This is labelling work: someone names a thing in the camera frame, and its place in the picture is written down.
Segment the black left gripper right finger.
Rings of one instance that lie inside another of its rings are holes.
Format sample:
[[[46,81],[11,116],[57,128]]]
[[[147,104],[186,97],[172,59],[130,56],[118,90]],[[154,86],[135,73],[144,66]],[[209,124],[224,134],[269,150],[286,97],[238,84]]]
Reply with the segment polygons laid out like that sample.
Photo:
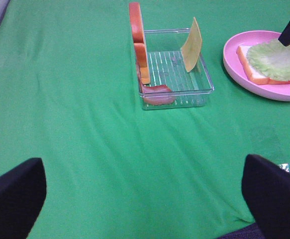
[[[256,155],[246,156],[242,195],[267,239],[290,239],[290,173]]]

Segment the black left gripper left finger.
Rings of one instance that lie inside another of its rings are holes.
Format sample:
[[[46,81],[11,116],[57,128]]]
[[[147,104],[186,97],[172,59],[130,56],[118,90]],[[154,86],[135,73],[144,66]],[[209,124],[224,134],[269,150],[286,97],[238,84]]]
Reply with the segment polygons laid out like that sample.
[[[0,239],[25,239],[47,194],[41,158],[31,158],[0,176]]]

